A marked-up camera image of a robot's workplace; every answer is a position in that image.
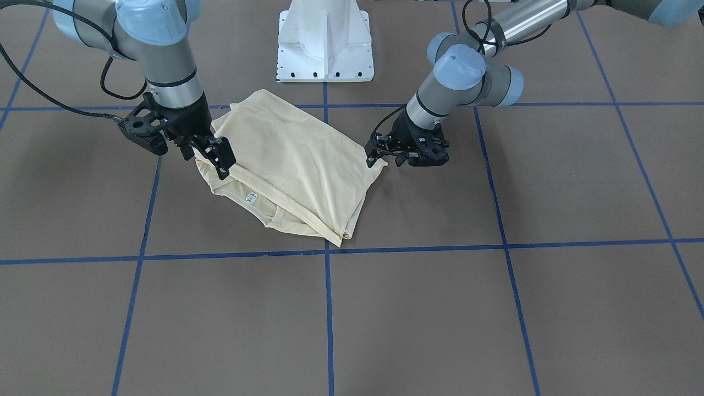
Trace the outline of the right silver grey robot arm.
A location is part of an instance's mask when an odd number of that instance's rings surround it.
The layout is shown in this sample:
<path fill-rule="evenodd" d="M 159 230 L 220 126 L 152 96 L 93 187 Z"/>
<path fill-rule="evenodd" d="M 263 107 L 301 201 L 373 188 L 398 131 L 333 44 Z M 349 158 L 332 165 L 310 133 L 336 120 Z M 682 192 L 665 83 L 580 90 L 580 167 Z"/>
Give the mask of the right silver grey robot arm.
<path fill-rule="evenodd" d="M 200 15 L 199 1 L 54 1 L 56 26 L 67 37 L 138 63 L 146 79 L 143 102 L 118 126 L 128 140 L 154 155 L 173 141 L 185 160 L 198 151 L 219 179 L 235 156 L 215 137 L 211 113 L 187 38 Z"/>

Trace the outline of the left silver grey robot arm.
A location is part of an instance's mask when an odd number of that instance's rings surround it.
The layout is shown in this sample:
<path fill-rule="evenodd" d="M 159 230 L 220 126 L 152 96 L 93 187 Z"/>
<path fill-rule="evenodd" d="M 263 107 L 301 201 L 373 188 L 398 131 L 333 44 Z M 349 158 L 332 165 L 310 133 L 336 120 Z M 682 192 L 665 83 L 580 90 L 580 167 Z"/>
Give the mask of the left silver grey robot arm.
<path fill-rule="evenodd" d="M 508 47 L 541 37 L 553 23 L 595 6 L 672 27 L 701 10 L 701 1 L 515 1 L 499 13 L 486 9 L 485 19 L 459 34 L 443 32 L 428 45 L 432 70 L 408 103 L 392 112 L 388 134 L 374 129 L 365 145 L 366 164 L 385 156 L 395 164 L 435 167 L 448 162 L 449 143 L 443 121 L 461 105 L 510 106 L 525 87 L 521 72 L 493 58 Z"/>

